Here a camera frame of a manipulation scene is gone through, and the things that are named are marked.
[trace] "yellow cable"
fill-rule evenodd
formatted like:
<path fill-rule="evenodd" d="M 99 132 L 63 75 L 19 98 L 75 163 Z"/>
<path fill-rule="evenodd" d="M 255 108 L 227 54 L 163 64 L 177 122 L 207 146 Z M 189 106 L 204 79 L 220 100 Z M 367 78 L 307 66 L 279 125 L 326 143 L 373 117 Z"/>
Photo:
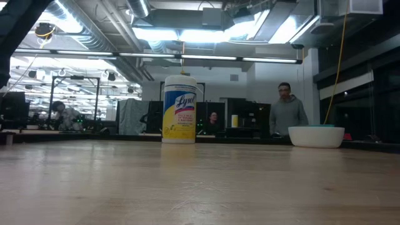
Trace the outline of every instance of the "yellow cable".
<path fill-rule="evenodd" d="M 328 116 L 329 116 L 329 113 L 331 112 L 333 97 L 334 97 L 335 92 L 336 92 L 336 86 L 338 85 L 339 74 L 340 74 L 340 66 L 341 66 L 341 63 L 342 63 L 342 55 L 343 55 L 344 34 L 346 32 L 346 21 L 347 21 L 347 18 L 348 18 L 348 13 L 349 13 L 349 0 L 347 0 L 347 9 L 346 9 L 346 14 L 344 15 L 344 21 L 343 21 L 342 43 L 341 43 L 341 46 L 340 46 L 339 62 L 337 64 L 337 73 L 336 73 L 335 85 L 333 87 L 333 93 L 332 93 L 332 96 L 331 96 L 331 102 L 329 103 L 329 107 L 327 109 L 327 113 L 326 113 L 324 124 L 326 124 L 326 122 L 328 121 Z"/>
<path fill-rule="evenodd" d="M 40 49 L 42 49 L 44 47 L 44 45 L 46 44 L 46 41 L 48 41 L 48 35 L 46 36 L 45 40 L 43 41 L 43 43 L 40 45 Z"/>
<path fill-rule="evenodd" d="M 48 32 L 47 34 L 36 34 L 36 36 L 37 37 L 46 37 L 46 36 L 52 34 L 55 29 L 56 29 L 56 27 L 54 26 L 53 29 L 50 32 Z"/>

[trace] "white bowl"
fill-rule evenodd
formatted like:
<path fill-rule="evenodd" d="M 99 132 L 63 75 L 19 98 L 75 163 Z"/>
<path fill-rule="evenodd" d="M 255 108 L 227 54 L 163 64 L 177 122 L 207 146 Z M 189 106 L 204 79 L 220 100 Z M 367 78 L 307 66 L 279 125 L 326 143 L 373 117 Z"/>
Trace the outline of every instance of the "white bowl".
<path fill-rule="evenodd" d="M 289 127 L 290 140 L 295 146 L 309 148 L 338 148 L 343 141 L 343 127 Z"/>

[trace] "white lid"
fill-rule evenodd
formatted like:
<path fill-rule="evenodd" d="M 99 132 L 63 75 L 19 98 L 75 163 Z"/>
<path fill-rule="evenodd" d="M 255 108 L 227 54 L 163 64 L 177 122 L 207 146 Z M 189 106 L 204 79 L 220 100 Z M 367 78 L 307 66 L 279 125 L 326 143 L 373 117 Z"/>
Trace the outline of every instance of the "white lid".
<path fill-rule="evenodd" d="M 197 83 L 198 82 L 193 77 L 183 75 L 171 75 L 165 79 L 165 85 L 185 84 L 196 87 Z"/>

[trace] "computer monitor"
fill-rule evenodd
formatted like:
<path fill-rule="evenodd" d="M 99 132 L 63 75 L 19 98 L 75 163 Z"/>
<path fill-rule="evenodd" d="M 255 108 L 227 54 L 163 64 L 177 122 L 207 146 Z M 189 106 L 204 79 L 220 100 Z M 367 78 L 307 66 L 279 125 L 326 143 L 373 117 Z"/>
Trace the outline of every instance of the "computer monitor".
<path fill-rule="evenodd" d="M 0 115 L 4 119 L 4 128 L 25 127 L 29 115 L 29 102 L 25 102 L 25 92 L 9 92 L 3 97 L 0 93 Z"/>

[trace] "metal beam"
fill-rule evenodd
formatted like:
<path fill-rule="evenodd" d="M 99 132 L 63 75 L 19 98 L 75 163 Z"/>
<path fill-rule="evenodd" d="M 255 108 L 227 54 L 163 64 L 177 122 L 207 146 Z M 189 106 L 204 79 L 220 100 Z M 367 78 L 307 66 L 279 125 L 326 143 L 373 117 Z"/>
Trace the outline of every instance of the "metal beam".
<path fill-rule="evenodd" d="M 10 78 L 11 55 L 51 1 L 10 0 L 0 12 L 0 88 Z"/>

